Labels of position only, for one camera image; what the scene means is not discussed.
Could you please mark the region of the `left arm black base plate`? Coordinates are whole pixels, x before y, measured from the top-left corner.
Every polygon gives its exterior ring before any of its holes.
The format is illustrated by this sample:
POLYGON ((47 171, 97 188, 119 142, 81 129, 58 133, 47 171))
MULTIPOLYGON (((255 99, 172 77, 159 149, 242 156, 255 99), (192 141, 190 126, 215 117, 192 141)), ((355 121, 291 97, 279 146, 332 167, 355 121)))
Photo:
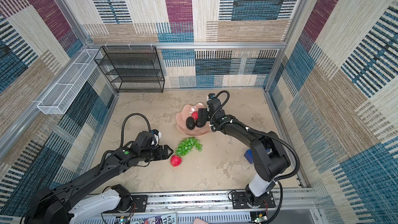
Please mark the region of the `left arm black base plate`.
POLYGON ((147 195, 131 195, 123 197, 118 203, 117 207, 104 212, 105 214, 132 214, 143 213, 147 207, 147 195))

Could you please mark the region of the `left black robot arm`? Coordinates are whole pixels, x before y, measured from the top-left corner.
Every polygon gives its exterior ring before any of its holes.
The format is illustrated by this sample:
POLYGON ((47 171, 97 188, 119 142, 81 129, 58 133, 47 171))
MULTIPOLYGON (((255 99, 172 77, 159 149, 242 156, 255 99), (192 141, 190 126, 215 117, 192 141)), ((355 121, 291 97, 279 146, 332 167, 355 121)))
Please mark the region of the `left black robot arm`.
POLYGON ((131 213, 135 203, 131 193, 121 184, 110 187, 100 195, 88 195, 110 179, 136 167, 140 161, 167 160, 173 152, 167 145, 143 149, 138 155, 128 147, 111 150, 110 156, 103 162, 69 183, 39 190, 20 222, 79 224, 104 212, 131 213))

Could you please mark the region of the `red fake fruit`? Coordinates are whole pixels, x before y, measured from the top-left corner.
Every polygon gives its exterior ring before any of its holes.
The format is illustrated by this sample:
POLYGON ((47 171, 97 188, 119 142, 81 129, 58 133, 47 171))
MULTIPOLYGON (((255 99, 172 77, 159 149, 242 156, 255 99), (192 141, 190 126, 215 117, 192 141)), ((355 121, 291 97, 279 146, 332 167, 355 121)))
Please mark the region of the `red fake fruit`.
POLYGON ((198 120, 198 118, 199 118, 199 112, 198 112, 198 111, 193 112, 193 113, 191 114, 191 117, 193 118, 193 120, 198 120))
POLYGON ((170 164, 173 167, 178 167, 179 165, 181 165, 181 163, 182 163, 182 159, 181 159, 180 156, 174 155, 174 156, 171 157, 170 164))

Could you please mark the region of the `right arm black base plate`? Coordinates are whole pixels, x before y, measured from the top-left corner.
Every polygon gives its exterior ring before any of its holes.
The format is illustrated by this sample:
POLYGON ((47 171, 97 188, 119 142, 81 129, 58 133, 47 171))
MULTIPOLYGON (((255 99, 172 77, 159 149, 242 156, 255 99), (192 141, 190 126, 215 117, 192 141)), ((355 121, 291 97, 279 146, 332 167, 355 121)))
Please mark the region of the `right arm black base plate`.
POLYGON ((247 192, 232 190, 228 193, 228 199, 232 202, 234 209, 276 207, 272 193, 265 193, 260 197, 255 197, 247 192))

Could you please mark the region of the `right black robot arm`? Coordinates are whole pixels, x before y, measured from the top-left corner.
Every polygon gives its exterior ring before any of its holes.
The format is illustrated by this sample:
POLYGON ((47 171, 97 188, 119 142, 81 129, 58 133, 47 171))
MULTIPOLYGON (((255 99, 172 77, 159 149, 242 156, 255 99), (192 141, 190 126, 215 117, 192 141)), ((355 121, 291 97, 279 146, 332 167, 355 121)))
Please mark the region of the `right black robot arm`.
POLYGON ((232 136, 250 148, 257 174, 245 189, 249 207, 258 208, 280 180, 296 175, 297 167, 292 172, 284 174, 286 169, 291 167, 286 149, 293 153, 296 166, 299 166, 300 161, 292 147, 279 139, 276 133, 255 130, 234 116, 225 115, 223 111, 216 113, 205 108, 199 109, 197 122, 199 127, 208 124, 213 132, 220 131, 232 136))

